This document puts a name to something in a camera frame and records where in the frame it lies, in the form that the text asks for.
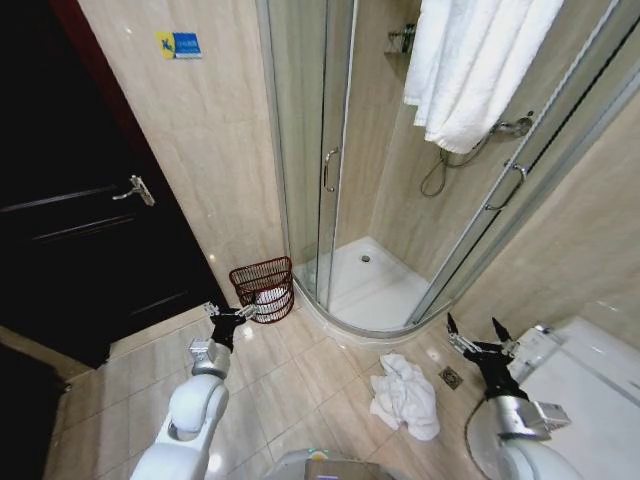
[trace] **door handle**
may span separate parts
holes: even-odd
[[[111,199],[124,200],[125,198],[129,198],[131,195],[137,193],[142,197],[142,200],[144,200],[144,203],[147,205],[147,207],[153,207],[156,203],[156,200],[155,198],[153,198],[153,195],[151,195],[151,192],[149,191],[147,186],[144,184],[144,181],[142,180],[142,178],[138,177],[137,175],[131,175],[131,178],[129,179],[129,181],[131,182],[131,185],[133,185],[133,188],[129,190],[127,193],[123,193],[121,195],[114,195],[113,197],[111,197]]]
[[[490,210],[490,211],[500,211],[502,210],[504,207],[506,207],[507,205],[509,205],[509,202],[511,201],[511,199],[513,198],[513,196],[516,194],[516,192],[518,190],[520,190],[520,187],[522,186],[522,184],[525,182],[525,180],[527,179],[527,168],[523,167],[522,165],[519,165],[517,163],[514,163],[513,165],[511,165],[511,168],[513,170],[517,170],[518,173],[520,173],[520,181],[518,182],[518,184],[515,186],[515,188],[511,191],[511,193],[509,194],[509,196],[505,199],[504,202],[502,202],[502,205],[500,205],[499,207],[494,207],[493,205],[490,204],[486,204],[484,206],[485,210]]]
[[[331,157],[333,157],[336,153],[339,153],[340,149],[338,147],[331,150],[324,157],[323,167],[322,167],[322,188],[324,188],[327,192],[335,192],[335,187],[327,187],[327,180],[329,178],[329,163],[331,163]]]

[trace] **dark wooden door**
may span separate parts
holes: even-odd
[[[115,339],[226,302],[76,1],[11,9],[1,321],[95,367]],[[155,205],[113,199],[132,175]]]

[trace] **white towel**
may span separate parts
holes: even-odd
[[[406,422],[411,435],[418,440],[431,440],[440,431],[433,386],[420,367],[407,362],[402,355],[383,355],[380,363],[387,375],[371,377],[376,396],[369,412],[378,415],[393,430]]]
[[[562,3],[423,0],[404,101],[418,106],[414,124],[426,127],[425,139],[455,153],[467,153],[482,140]]]

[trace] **floor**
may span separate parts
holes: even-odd
[[[363,256],[369,261],[363,262]],[[429,287],[429,282],[368,236],[336,249],[333,265],[329,311],[359,328],[403,327]]]
[[[212,327],[193,321],[77,378],[63,396],[46,479],[129,478],[153,441],[171,392],[189,375],[186,346]],[[415,440],[369,414],[369,377],[378,354],[340,346],[299,306],[274,325],[240,327],[226,381],[231,397],[211,446],[207,478],[258,479],[285,452],[327,448],[399,469],[412,479],[483,478],[464,443],[465,422],[482,396],[481,379],[447,344],[437,320],[395,350],[417,363],[437,392],[440,434]],[[454,391],[438,376],[451,366]]]

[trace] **crumpled white towel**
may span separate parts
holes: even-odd
[[[431,440],[440,431],[433,386],[420,367],[407,362],[402,355],[383,355],[380,363],[387,375],[371,377],[376,396],[369,412],[378,415],[393,430],[406,422],[411,435],[418,440]]]

